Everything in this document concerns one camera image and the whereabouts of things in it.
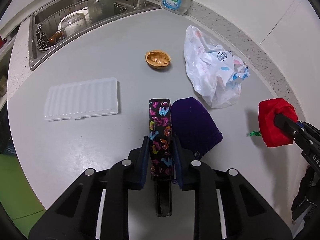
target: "plastic container lid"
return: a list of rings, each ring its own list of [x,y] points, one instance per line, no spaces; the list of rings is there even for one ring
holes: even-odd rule
[[[44,119],[48,121],[117,113],[116,78],[102,78],[51,87],[44,106]]]

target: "stainless steel sink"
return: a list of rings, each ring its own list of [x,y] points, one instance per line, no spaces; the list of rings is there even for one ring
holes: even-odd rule
[[[101,25],[115,21],[117,19],[133,15],[136,13],[161,8],[151,2],[146,2],[143,8],[133,6],[134,0],[113,0],[115,15],[106,18],[100,22],[89,24],[87,28],[68,36],[59,41],[56,45],[51,46],[48,38],[54,35],[58,30],[60,20],[71,12],[80,10],[87,6],[87,0],[55,0],[35,12],[30,19],[29,28],[29,65],[30,69],[36,69],[45,59],[68,44]]]

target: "white plastic bag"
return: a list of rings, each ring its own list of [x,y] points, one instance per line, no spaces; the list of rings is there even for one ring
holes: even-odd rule
[[[198,28],[189,26],[184,42],[186,71],[196,92],[212,108],[237,102],[248,66]]]

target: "red fabric bag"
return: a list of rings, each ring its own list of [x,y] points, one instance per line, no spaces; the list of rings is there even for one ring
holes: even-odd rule
[[[278,147],[293,143],[293,137],[287,136],[274,125],[276,114],[283,114],[298,121],[294,107],[283,98],[274,98],[259,103],[259,127],[263,141],[267,147]]]

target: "purple velvet pouch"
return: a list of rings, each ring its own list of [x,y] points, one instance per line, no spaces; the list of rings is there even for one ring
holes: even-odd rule
[[[197,160],[223,139],[208,111],[193,97],[172,104],[171,120],[182,148],[191,150]]]

